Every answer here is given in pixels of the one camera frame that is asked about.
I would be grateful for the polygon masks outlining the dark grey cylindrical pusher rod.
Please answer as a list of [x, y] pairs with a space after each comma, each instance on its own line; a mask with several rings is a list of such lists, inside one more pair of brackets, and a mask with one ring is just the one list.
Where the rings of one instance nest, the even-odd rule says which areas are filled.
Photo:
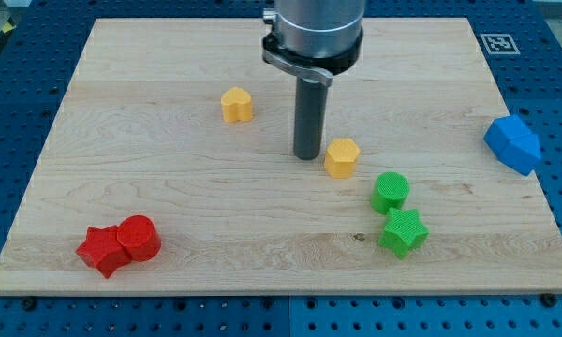
[[319, 82], [296, 79], [293, 152], [302, 160], [319, 155], [328, 89]]

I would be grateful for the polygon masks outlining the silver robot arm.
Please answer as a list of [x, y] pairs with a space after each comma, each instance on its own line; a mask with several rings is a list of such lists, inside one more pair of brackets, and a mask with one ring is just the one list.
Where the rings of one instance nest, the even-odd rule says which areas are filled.
[[265, 63], [296, 78], [293, 153], [319, 155], [333, 78], [359, 59], [365, 0], [277, 0], [263, 10]]

